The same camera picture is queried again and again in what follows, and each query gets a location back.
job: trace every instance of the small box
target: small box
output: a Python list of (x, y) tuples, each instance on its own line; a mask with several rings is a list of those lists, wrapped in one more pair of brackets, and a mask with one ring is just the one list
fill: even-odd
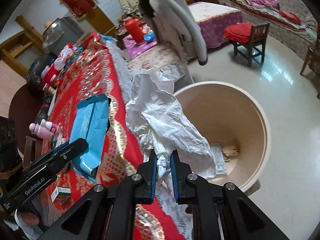
[(71, 189), (69, 187), (57, 186), (51, 194), (52, 203), (65, 203), (71, 196)]

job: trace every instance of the crumpled tissue in bin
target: crumpled tissue in bin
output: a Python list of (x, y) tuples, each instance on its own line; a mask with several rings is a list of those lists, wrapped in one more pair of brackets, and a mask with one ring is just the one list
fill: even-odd
[(174, 83), (165, 73), (149, 69), (135, 74), (131, 100), (126, 104), (126, 125), (138, 137), (144, 161), (155, 149), (158, 182), (169, 176), (170, 156), (175, 149), (194, 173), (213, 178), (216, 172), (209, 143), (183, 114), (173, 90)]

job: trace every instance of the beige plastic bucket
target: beige plastic bucket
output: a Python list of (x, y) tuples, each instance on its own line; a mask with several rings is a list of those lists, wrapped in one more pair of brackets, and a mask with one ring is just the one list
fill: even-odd
[(258, 102), (243, 89), (224, 82), (199, 82), (174, 96), (183, 113), (209, 144), (236, 143), (239, 156), (226, 163), (228, 174), (208, 181), (235, 183), (243, 192), (259, 178), (270, 154), (270, 127)]

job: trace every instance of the tile floor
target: tile floor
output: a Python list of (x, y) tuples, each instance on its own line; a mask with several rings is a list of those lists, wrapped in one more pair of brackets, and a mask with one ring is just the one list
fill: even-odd
[(189, 70), (195, 82), (228, 82), (260, 103), (271, 126), (271, 154), (261, 189), (250, 198), (291, 240), (308, 239), (320, 221), (320, 79), (313, 84), (300, 76), (302, 59), (272, 37), (263, 67), (246, 64), (228, 45)]

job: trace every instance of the metal screw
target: metal screw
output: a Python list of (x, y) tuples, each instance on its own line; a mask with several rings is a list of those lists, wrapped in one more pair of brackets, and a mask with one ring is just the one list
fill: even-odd
[(226, 184), (226, 188), (227, 188), (228, 190), (234, 190), (234, 189), (236, 188), (236, 185), (233, 184), (232, 182), (228, 182), (228, 183)]
[(141, 178), (142, 177), (141, 177), (140, 174), (133, 174), (132, 177), (131, 177), (131, 179), (133, 179), (133, 180), (140, 180)]
[(102, 191), (103, 189), (104, 189), (104, 186), (101, 185), (101, 184), (95, 185), (94, 188), (93, 188), (93, 190), (94, 190), (95, 192), (100, 192), (100, 191)]
[(194, 174), (194, 173), (190, 173), (188, 175), (188, 179), (190, 179), (190, 180), (196, 180), (197, 178), (198, 178), (198, 176), (196, 174)]

